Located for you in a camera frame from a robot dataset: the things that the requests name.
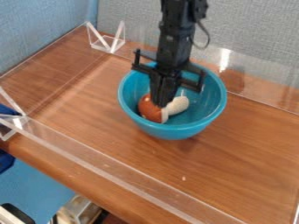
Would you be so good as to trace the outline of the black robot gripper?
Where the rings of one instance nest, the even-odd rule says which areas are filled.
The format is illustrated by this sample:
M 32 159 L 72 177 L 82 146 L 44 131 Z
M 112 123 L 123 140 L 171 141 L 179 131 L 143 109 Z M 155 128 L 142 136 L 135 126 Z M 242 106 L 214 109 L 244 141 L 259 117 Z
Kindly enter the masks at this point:
M 156 52 L 135 50 L 132 69 L 150 76 L 151 99 L 163 108 L 174 100 L 179 87 L 202 91 L 206 73 L 191 63 L 192 37 L 162 37 Z

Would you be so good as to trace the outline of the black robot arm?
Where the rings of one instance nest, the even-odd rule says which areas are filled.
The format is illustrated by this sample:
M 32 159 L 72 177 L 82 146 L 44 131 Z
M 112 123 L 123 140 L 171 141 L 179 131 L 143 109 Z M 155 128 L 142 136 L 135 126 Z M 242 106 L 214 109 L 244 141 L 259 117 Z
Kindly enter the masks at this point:
M 204 49 L 211 35 L 202 24 L 207 0 L 160 0 L 158 52 L 135 50 L 132 69 L 150 76 L 150 94 L 155 106 L 164 108 L 179 87 L 200 92 L 206 72 L 190 61 L 192 47 Z

